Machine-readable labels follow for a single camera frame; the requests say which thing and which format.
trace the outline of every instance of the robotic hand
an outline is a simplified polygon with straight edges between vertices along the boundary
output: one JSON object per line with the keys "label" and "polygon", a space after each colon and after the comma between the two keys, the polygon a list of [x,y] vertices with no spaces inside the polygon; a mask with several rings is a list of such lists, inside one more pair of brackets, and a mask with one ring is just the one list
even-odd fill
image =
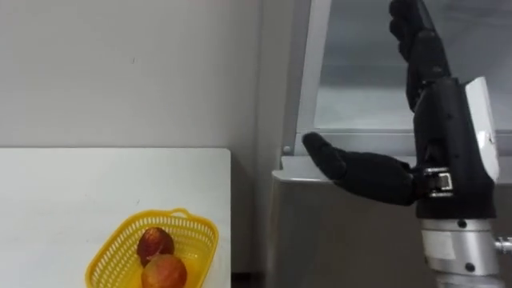
{"label": "robotic hand", "polygon": [[[422,1],[393,0],[390,31],[408,63],[406,95],[414,112],[423,91],[435,80],[450,76],[442,41]],[[379,202],[409,206],[419,199],[421,174],[390,156],[347,152],[309,133],[302,143],[315,165],[341,188]]]}
{"label": "robotic hand", "polygon": [[401,206],[420,200],[419,218],[493,218],[498,156],[485,79],[465,85],[451,77],[422,0],[393,0],[390,14],[390,31],[408,63],[416,167],[332,147],[316,133],[304,136],[304,147],[325,176],[353,194]]}

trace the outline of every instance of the white wall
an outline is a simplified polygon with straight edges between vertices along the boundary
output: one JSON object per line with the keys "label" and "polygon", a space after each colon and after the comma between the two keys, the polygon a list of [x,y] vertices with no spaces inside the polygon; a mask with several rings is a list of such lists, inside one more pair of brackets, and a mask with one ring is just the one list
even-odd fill
{"label": "white wall", "polygon": [[230,148],[246,270],[258,22],[259,0],[0,0],[0,146]]}

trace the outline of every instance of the screw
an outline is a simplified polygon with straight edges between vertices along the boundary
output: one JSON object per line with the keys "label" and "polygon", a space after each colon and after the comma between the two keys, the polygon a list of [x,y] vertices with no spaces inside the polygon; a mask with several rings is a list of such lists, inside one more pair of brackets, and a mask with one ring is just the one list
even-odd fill
{"label": "screw", "polygon": [[468,272],[474,272],[474,265],[472,263],[466,263],[466,270]]}
{"label": "screw", "polygon": [[467,227],[467,223],[466,223],[466,221],[464,221],[464,220],[462,220],[462,219],[457,221],[457,225],[458,225],[460,228],[463,228],[463,229]]}

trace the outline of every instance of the silver cylinder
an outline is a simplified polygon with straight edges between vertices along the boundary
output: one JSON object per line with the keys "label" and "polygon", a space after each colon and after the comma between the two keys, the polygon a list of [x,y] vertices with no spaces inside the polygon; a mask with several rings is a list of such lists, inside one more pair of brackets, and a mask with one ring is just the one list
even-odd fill
{"label": "silver cylinder", "polygon": [[422,220],[428,266],[440,288],[503,288],[496,244],[487,220]]}

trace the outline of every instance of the metal cabinet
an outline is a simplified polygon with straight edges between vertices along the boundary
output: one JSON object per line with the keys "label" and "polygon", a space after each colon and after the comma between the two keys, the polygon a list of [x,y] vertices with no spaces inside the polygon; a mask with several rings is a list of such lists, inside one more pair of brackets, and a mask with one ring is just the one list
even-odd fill
{"label": "metal cabinet", "polygon": [[[388,32],[389,1],[292,2],[286,95],[279,99],[285,103],[284,117],[273,124],[283,127],[281,139],[272,142],[281,145],[283,157],[272,188],[263,185],[257,195],[269,211],[263,220],[268,226],[262,229],[267,286],[434,286],[422,261],[414,209],[335,190],[301,144],[304,133],[317,131],[344,149],[389,154],[414,164],[406,64]],[[454,74],[462,81],[486,76],[500,153],[496,198],[498,205],[511,203],[512,1],[426,4]],[[501,212],[503,219],[510,217],[507,210]],[[498,232],[512,232],[500,218],[497,224]]]}

